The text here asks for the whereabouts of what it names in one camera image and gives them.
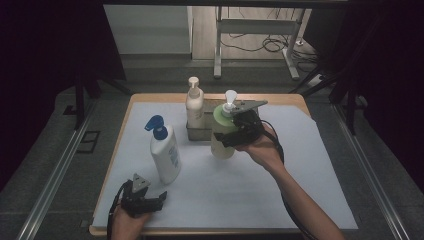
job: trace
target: metal frame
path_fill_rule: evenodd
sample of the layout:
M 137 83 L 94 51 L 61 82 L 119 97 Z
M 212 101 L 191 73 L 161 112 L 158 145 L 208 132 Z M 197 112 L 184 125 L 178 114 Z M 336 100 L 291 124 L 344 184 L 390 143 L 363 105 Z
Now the metal frame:
M 293 64 L 291 55 L 294 44 L 302 25 L 302 19 L 305 15 L 305 9 L 301 9 L 300 15 L 296 21 L 291 20 L 260 20 L 260 19 L 222 19 L 222 6 L 218 7 L 218 16 L 216 19 L 216 46 L 213 76 L 221 78 L 221 34 L 272 34 L 272 35 L 291 35 L 287 49 L 283 49 L 284 59 L 290 70 L 293 80 L 299 79 L 299 73 Z
M 97 101 L 92 101 L 88 108 L 86 118 L 82 122 L 79 129 L 74 130 L 71 139 L 69 140 L 66 149 L 64 150 L 60 160 L 53 169 L 52 174 L 50 175 L 47 183 L 44 185 L 43 190 L 38 196 L 37 201 L 35 202 L 31 212 L 29 213 L 24 225 L 19 232 L 19 235 L 16 239 L 34 239 L 37 234 L 38 229 L 41 226 L 41 223 L 44 220 L 44 217 L 47 214 L 47 210 L 50 207 L 50 204 L 53 201 L 54 196 L 56 195 L 57 190 L 62 182 L 63 177 L 65 176 L 66 171 L 72 161 L 72 158 L 77 150 L 78 144 L 81 141 L 87 126 L 93 115 Z
M 346 137 L 348 144 L 350 145 L 352 152 L 355 155 L 356 160 L 358 161 L 359 167 L 361 168 L 363 175 L 368 183 L 368 186 L 371 189 L 378 205 L 380 206 L 381 212 L 386 218 L 387 224 L 392 230 L 393 236 L 397 240 L 409 240 L 408 233 L 405 230 L 405 227 L 402 223 L 402 220 L 399 217 L 393 203 L 390 201 L 383 187 L 381 186 L 380 181 L 378 180 L 377 175 L 374 172 L 364 150 L 361 147 L 356 136 L 352 135 L 345 122 L 345 115 L 343 109 L 340 105 L 332 105 L 333 110 L 336 112 L 340 128 L 343 131 L 343 134 Z

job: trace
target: cream pump bottle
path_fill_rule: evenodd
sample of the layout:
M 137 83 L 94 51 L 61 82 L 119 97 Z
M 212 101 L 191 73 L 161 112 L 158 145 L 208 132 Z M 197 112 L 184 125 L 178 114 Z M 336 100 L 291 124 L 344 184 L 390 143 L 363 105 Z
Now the cream pump bottle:
M 181 161 L 174 128 L 171 125 L 164 126 L 162 116 L 155 115 L 146 124 L 144 129 L 147 131 L 153 129 L 150 152 L 155 161 L 161 182 L 170 184 L 177 178 L 181 170 Z
M 188 79 L 190 90 L 187 93 L 187 127 L 205 128 L 205 117 L 203 114 L 203 91 L 199 88 L 199 79 L 191 77 Z
M 213 124 L 212 124 L 212 136 L 211 136 L 211 152 L 219 159 L 228 159 L 234 154 L 234 148 L 224 147 L 222 142 L 216 140 L 214 133 L 227 134 L 235 132 L 238 128 L 233 123 L 233 117 L 230 112 L 235 108 L 234 101 L 237 98 L 237 92 L 234 90 L 228 90 L 225 93 L 227 103 L 219 105 L 213 111 Z

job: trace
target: pump nozzle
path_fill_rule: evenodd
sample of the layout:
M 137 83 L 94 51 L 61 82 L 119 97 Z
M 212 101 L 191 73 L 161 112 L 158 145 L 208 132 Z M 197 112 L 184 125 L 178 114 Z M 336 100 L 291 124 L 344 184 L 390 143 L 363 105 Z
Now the pump nozzle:
M 150 131 L 153 129 L 153 136 L 157 140 L 163 140 L 168 136 L 168 130 L 164 127 L 163 117 L 160 115 L 153 116 L 144 127 L 145 130 Z
M 237 98 L 237 92 L 234 90 L 228 90 L 225 92 L 225 98 L 227 99 L 227 103 L 225 103 L 222 108 L 222 114 L 226 117 L 231 117 L 231 110 L 236 107 L 236 105 L 234 105 L 234 101 Z
M 199 91 L 199 79 L 197 77 L 190 77 L 188 79 L 188 85 L 190 86 L 190 90 L 188 92 L 188 94 L 190 95 L 191 98 L 198 98 L 200 96 L 200 91 Z

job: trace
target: dark background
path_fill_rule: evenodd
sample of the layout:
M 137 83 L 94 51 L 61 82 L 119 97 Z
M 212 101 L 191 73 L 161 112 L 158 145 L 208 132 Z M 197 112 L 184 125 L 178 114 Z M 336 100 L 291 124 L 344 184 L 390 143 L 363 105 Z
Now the dark background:
M 25 158 L 78 75 L 98 96 L 96 79 L 125 79 L 100 1 L 2 2 L 0 188 Z
M 424 8 L 418 1 L 388 2 L 380 9 L 383 21 L 353 77 L 358 94 L 368 103 L 365 117 L 424 191 Z M 364 9 L 314 9 L 304 39 L 321 54 L 325 70 L 337 71 L 376 14 Z

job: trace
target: white pump head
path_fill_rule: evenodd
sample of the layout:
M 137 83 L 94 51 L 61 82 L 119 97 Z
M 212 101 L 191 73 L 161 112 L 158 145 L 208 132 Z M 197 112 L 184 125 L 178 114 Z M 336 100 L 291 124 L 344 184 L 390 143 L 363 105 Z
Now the white pump head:
M 200 90 L 198 88 L 199 86 L 199 79 L 197 77 L 190 77 L 188 79 L 188 85 L 190 86 L 190 90 L 188 91 L 188 94 L 191 98 L 198 98 L 200 97 Z
M 228 90 L 225 92 L 225 98 L 227 99 L 227 103 L 222 107 L 222 115 L 225 117 L 231 117 L 231 110 L 236 107 L 234 105 L 234 101 L 237 98 L 237 92 L 234 90 Z

